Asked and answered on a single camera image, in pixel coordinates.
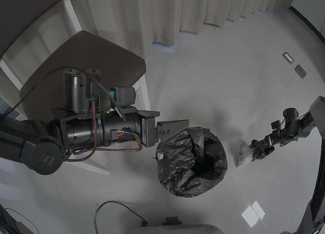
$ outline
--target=plastic bag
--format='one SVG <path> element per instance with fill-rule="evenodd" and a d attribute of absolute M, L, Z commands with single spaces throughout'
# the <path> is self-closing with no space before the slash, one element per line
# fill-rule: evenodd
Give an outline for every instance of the plastic bag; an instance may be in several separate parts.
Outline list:
<path fill-rule="evenodd" d="M 195 197 L 212 189 L 228 169 L 220 140 L 203 127 L 186 128 L 161 141 L 156 160 L 160 183 L 178 197 Z"/>

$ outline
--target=chair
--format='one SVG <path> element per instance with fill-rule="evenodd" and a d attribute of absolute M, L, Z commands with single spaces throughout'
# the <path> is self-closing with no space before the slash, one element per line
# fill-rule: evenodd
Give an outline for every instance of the chair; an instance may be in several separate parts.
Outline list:
<path fill-rule="evenodd" d="M 20 90 L 20 98 L 48 71 L 71 65 L 99 69 L 102 84 L 107 89 L 113 86 L 140 87 L 145 109 L 150 110 L 144 77 L 145 61 L 112 42 L 82 30 L 70 0 L 0 0 L 0 57 L 34 21 L 60 1 L 75 28 L 74 36 L 56 49 L 24 85 L 4 60 L 0 60 L 0 67 Z M 100 102 L 101 110 L 110 110 L 107 96 L 101 96 Z M 51 108 L 63 107 L 63 103 L 63 71 L 58 71 L 44 79 L 23 101 L 22 106 L 27 118 L 49 122 Z"/>

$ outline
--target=black baseboard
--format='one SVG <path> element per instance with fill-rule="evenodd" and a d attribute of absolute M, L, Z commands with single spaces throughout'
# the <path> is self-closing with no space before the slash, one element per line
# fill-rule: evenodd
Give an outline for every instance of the black baseboard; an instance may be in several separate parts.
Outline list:
<path fill-rule="evenodd" d="M 307 20 L 306 17 L 304 17 L 296 8 L 293 6 L 290 6 L 289 8 L 295 15 L 297 15 L 301 20 L 304 21 L 305 24 L 308 25 L 310 29 L 319 37 L 319 39 L 325 44 L 325 38 L 324 36 L 316 29 L 314 25 L 310 21 Z"/>

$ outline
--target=curtain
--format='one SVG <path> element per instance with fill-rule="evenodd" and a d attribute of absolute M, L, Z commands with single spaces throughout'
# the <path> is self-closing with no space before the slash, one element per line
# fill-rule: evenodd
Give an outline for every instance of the curtain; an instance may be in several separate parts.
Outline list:
<path fill-rule="evenodd" d="M 71 0 L 81 27 L 142 58 L 152 42 L 176 45 L 180 30 L 200 33 L 203 23 L 223 27 L 226 19 L 249 18 L 258 10 L 290 7 L 292 0 Z M 51 8 L 10 47 L 3 60 L 22 84 L 74 34 L 62 3 Z M 6 80 L 0 73 L 1 80 Z M 13 105 L 16 90 L 0 97 Z"/>

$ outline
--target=dark rectangular floor plate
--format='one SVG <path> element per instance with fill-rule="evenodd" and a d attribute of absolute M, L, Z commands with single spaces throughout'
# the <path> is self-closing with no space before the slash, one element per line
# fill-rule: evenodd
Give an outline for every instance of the dark rectangular floor plate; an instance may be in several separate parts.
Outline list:
<path fill-rule="evenodd" d="M 282 57 L 284 57 L 290 65 L 292 65 L 292 63 L 295 61 L 294 58 L 291 57 L 287 52 L 283 53 Z"/>
<path fill-rule="evenodd" d="M 307 75 L 307 73 L 304 71 L 304 69 L 299 64 L 295 67 L 295 71 L 296 71 L 296 73 L 298 73 L 298 75 L 302 79 L 304 79 Z"/>

